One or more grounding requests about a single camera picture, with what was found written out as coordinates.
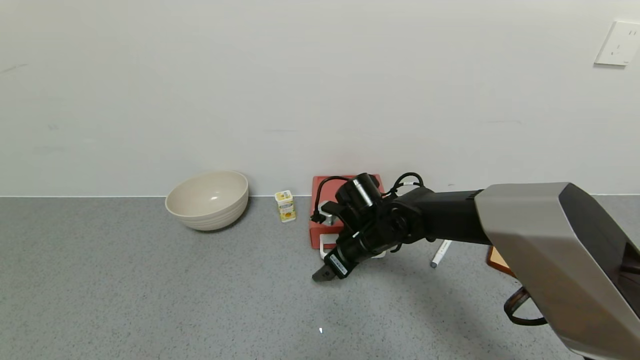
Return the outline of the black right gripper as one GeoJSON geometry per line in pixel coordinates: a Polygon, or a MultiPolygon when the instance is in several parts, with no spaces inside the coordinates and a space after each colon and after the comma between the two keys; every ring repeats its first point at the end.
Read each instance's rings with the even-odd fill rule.
{"type": "Polygon", "coordinates": [[[316,271],[311,279],[315,282],[331,281],[338,277],[343,280],[366,260],[371,258],[371,251],[365,244],[365,236],[361,233],[353,235],[324,234],[323,242],[334,244],[323,257],[325,265],[316,271]]]}

